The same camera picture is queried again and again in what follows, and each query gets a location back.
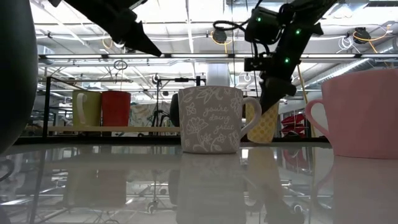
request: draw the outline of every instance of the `pink mug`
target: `pink mug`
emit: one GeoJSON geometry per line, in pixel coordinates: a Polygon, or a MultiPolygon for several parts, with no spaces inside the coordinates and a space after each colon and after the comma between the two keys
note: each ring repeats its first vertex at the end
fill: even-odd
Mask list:
{"type": "Polygon", "coordinates": [[[337,156],[398,159],[398,70],[369,70],[332,78],[322,84],[322,99],[305,107],[307,119],[323,133],[337,156]],[[312,117],[316,103],[325,107],[328,129],[312,117]]]}

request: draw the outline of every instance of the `yellow patterned cup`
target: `yellow patterned cup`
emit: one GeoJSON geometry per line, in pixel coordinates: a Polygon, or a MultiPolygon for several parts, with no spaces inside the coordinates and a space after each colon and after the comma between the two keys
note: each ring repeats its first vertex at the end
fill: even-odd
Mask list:
{"type": "MultiPolygon", "coordinates": [[[[279,103],[274,104],[262,114],[260,122],[248,132],[248,139],[255,143],[271,143],[276,130],[279,103]]],[[[250,122],[254,116],[252,105],[246,105],[246,122],[250,122]]]]}

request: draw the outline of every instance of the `reflective surface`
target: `reflective surface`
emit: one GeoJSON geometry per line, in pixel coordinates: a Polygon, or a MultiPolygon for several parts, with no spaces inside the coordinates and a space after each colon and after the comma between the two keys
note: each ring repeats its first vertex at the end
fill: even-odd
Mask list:
{"type": "Polygon", "coordinates": [[[0,177],[12,170],[0,182],[1,224],[396,223],[398,161],[335,157],[328,144],[209,156],[180,146],[11,150],[38,149],[0,158],[0,177]]]}

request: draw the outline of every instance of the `red mug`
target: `red mug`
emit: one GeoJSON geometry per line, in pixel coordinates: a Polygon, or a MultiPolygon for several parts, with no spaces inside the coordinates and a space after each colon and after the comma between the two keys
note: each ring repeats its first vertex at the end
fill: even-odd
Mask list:
{"type": "Polygon", "coordinates": [[[305,107],[307,119],[324,134],[337,156],[398,159],[398,70],[368,70],[332,78],[322,84],[322,99],[305,107]],[[311,115],[325,107],[328,129],[311,115]]]}
{"type": "Polygon", "coordinates": [[[103,126],[129,126],[130,100],[131,94],[127,92],[103,92],[103,126]]]}

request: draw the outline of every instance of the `gray floral mug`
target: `gray floral mug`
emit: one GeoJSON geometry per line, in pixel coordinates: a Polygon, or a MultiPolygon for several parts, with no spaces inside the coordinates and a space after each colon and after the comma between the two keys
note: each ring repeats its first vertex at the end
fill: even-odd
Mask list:
{"type": "Polygon", "coordinates": [[[243,98],[242,90],[226,86],[196,86],[178,92],[181,145],[184,152],[234,153],[241,138],[261,117],[259,102],[243,98]],[[242,128],[243,104],[254,107],[253,120],[242,128]]]}

